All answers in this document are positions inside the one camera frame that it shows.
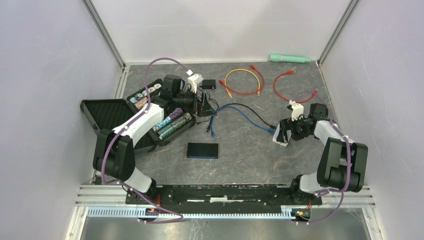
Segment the black network switch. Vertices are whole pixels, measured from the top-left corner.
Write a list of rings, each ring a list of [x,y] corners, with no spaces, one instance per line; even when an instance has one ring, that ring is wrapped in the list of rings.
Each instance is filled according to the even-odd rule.
[[[189,142],[186,156],[192,159],[218,159],[219,144]]]

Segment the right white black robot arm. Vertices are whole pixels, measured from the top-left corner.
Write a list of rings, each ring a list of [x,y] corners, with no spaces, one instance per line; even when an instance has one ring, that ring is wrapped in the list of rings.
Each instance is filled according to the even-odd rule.
[[[289,199],[302,204],[309,194],[316,196],[331,192],[359,192],[362,190],[368,160],[368,147],[355,142],[341,132],[330,120],[325,104],[313,103],[309,114],[304,106],[293,100],[287,107],[291,116],[279,121],[273,142],[286,147],[290,140],[300,141],[309,136],[321,141],[324,150],[316,172],[300,174],[290,184]]]

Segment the black power adapter with cord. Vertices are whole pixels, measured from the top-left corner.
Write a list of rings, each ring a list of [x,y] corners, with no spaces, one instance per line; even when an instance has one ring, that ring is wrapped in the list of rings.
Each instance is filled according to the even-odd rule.
[[[215,79],[205,79],[202,81],[201,85],[198,87],[198,92],[206,92],[209,104],[212,109],[215,111],[215,114],[211,116],[210,119],[197,122],[197,124],[201,124],[204,122],[208,122],[212,119],[213,116],[217,114],[217,110],[220,108],[219,103],[211,97],[211,94],[207,92],[207,90],[215,90],[217,88],[217,82]]]

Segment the white plastic box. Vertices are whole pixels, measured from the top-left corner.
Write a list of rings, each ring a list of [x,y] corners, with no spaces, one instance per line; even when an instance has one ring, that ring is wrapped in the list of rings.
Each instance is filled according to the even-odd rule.
[[[275,133],[272,137],[272,141],[278,145],[286,147],[291,139],[292,131],[291,130],[283,130],[278,127],[275,130]]]

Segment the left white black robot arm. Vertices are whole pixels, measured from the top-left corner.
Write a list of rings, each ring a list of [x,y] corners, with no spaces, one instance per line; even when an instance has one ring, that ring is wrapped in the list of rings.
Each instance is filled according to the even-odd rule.
[[[107,183],[105,176],[115,178],[137,191],[137,196],[145,204],[156,200],[156,182],[136,168],[136,144],[144,136],[154,136],[153,141],[158,145],[166,144],[196,122],[198,85],[204,78],[198,73],[189,76],[190,90],[186,93],[174,86],[168,88],[168,82],[173,78],[173,75],[167,75],[163,80],[159,98],[167,100],[166,105],[154,103],[152,96],[147,95],[147,103],[140,111],[121,125],[112,130],[104,128],[97,135],[93,168],[101,173],[102,182]]]

